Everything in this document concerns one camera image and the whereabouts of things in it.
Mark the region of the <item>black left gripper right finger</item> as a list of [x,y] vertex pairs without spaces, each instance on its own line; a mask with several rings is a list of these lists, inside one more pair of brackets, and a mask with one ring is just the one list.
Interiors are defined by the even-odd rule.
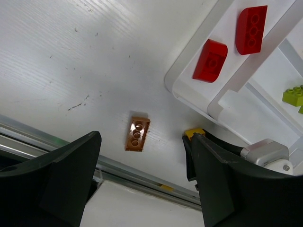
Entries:
[[206,227],[302,226],[302,176],[250,163],[200,134],[191,156]]

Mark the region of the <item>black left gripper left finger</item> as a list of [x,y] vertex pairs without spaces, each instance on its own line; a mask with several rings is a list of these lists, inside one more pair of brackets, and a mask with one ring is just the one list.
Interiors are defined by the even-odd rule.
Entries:
[[102,138],[92,131],[0,172],[2,227],[78,227]]

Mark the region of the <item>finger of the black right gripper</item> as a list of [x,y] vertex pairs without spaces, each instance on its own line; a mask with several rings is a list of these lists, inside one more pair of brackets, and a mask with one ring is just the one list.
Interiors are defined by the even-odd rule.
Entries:
[[241,156],[241,151],[244,149],[244,147],[239,147],[239,146],[230,144],[230,143],[228,143],[224,140],[221,140],[221,139],[215,137],[214,135],[212,135],[210,132],[208,132],[206,130],[203,130],[202,135],[204,137],[206,137],[212,143],[216,144],[215,146],[211,145],[210,147],[203,145],[203,147],[204,147],[203,150],[204,151],[211,151],[212,148],[214,148],[215,150],[218,150],[217,147],[220,147],[221,149],[229,151],[230,153],[233,153],[233,154],[235,154],[239,157]]
[[186,152],[186,169],[187,169],[187,180],[194,181],[196,180],[196,173],[194,162],[191,156],[191,141],[186,135],[182,136],[183,144]]

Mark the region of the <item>red curved lego brick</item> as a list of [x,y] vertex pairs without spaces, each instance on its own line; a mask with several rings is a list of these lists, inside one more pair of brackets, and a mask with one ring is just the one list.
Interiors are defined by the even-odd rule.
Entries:
[[215,82],[227,55],[227,45],[208,39],[202,48],[192,79],[207,83]]

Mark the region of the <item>green lego brick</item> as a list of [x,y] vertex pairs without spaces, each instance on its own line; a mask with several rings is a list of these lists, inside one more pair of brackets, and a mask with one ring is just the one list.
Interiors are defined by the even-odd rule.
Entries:
[[300,107],[298,113],[303,114],[303,106]]
[[303,105],[303,86],[289,88],[283,92],[282,101],[292,106]]

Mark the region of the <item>long red lego brick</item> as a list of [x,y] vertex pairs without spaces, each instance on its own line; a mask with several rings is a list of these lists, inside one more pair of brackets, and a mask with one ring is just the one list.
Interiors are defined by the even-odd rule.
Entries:
[[235,44],[241,55],[261,52],[267,5],[244,9],[237,20]]

